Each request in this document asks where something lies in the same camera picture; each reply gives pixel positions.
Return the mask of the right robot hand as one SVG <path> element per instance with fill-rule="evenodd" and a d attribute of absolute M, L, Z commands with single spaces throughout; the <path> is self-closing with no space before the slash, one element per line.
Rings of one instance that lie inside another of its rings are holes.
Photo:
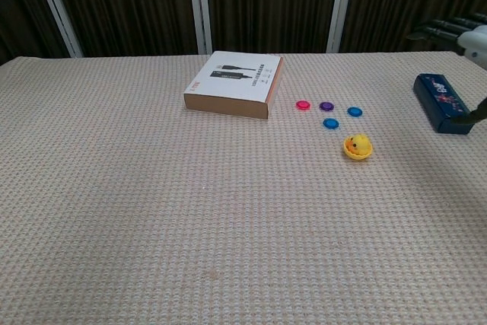
<path fill-rule="evenodd" d="M 427 40 L 455 52 L 482 69 L 486 68 L 486 16 L 426 21 L 410 31 L 409 40 Z M 469 110 L 444 75 L 421 73 L 416 76 L 413 91 L 435 132 L 466 135 L 486 119 L 486 100 Z"/>

